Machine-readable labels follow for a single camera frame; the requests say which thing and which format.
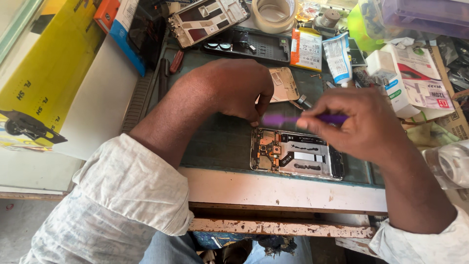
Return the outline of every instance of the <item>blue jeans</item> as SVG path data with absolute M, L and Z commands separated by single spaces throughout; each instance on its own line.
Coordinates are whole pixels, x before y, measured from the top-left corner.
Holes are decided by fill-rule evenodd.
M 252 251 L 245 264 L 312 264 L 310 238 L 297 236 L 295 243 L 298 247 L 295 254 L 282 252 L 280 255 L 266 256 L 264 248 L 254 241 Z M 160 231 L 156 232 L 151 244 L 145 251 L 140 264 L 203 264 L 195 251 L 195 245 L 189 234 L 183 236 L 168 236 Z

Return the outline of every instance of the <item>fingernail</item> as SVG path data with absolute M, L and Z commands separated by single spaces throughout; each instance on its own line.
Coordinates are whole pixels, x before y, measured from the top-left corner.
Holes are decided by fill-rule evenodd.
M 299 127 L 299 128 L 307 129 L 308 128 L 308 122 L 305 119 L 300 118 L 296 122 L 296 126 Z

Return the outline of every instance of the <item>masking tape roll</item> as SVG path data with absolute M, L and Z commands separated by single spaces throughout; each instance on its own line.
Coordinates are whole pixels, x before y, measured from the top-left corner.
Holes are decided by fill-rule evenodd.
M 298 0 L 252 0 L 251 9 L 256 27 L 265 33 L 277 34 L 295 26 Z M 278 20 L 273 19 L 282 13 L 287 16 L 279 17 Z

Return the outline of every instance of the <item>oneplus logo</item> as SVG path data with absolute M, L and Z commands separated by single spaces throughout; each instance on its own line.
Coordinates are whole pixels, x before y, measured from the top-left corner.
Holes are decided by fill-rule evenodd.
M 438 106 L 441 108 L 449 108 L 448 102 L 446 100 L 437 99 Z

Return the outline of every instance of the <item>person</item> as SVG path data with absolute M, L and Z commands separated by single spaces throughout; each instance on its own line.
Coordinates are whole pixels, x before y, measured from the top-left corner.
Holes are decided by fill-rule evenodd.
M 187 73 L 129 135 L 104 143 L 74 175 L 76 187 L 20 263 L 201 263 L 185 235 L 194 215 L 176 170 L 184 150 L 216 112 L 257 126 L 272 95 L 269 70 L 254 60 L 221 59 Z M 349 119 L 336 128 L 315 118 L 326 111 Z M 297 125 L 380 167 L 389 219 L 369 244 L 374 252 L 389 263 L 469 263 L 468 215 L 450 203 L 378 92 L 328 90 Z

